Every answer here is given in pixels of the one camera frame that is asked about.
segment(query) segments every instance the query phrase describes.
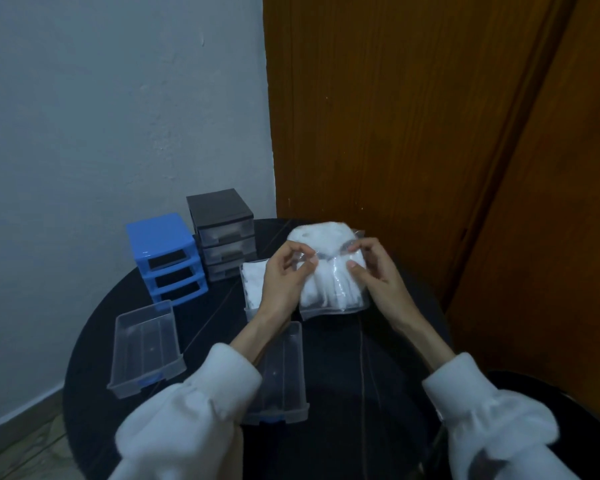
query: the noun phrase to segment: baseboard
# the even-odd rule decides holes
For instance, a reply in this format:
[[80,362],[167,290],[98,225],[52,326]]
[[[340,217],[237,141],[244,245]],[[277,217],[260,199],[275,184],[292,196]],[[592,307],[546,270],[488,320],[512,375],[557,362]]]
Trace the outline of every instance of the baseboard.
[[64,383],[0,418],[0,453],[62,412]]

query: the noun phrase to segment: white wall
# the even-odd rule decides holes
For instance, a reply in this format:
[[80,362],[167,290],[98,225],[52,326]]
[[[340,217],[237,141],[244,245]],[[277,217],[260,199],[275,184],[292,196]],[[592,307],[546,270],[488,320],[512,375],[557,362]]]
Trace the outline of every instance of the white wall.
[[228,187],[275,216],[262,0],[0,0],[0,418],[64,379],[123,225]]

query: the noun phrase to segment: sleeve cuff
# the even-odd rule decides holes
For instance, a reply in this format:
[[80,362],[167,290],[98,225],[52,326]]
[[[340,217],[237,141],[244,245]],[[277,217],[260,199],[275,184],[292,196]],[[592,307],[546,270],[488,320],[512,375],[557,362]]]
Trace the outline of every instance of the sleeve cuff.
[[256,395],[262,376],[258,370],[226,344],[211,347],[202,366],[185,384],[206,393],[223,419],[239,419]]
[[498,390],[467,353],[444,364],[422,386],[442,420],[462,416]]

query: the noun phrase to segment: wooden door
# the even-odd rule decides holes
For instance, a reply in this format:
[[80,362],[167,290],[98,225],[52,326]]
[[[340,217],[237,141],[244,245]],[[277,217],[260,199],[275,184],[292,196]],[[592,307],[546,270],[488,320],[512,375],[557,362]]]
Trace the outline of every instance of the wooden door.
[[366,229],[442,296],[569,3],[264,0],[278,215]]
[[600,0],[579,0],[448,311],[456,345],[600,414]]

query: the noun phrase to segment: black chair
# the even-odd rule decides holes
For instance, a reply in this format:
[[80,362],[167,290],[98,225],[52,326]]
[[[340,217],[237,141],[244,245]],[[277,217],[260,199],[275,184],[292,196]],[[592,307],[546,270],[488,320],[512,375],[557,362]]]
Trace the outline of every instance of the black chair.
[[[549,407],[560,427],[560,439],[549,448],[582,480],[600,478],[598,418],[565,392],[538,379],[508,371],[492,371],[487,377],[499,389],[519,392]],[[451,478],[447,452],[447,431],[442,428],[430,456],[423,464],[424,478]]]

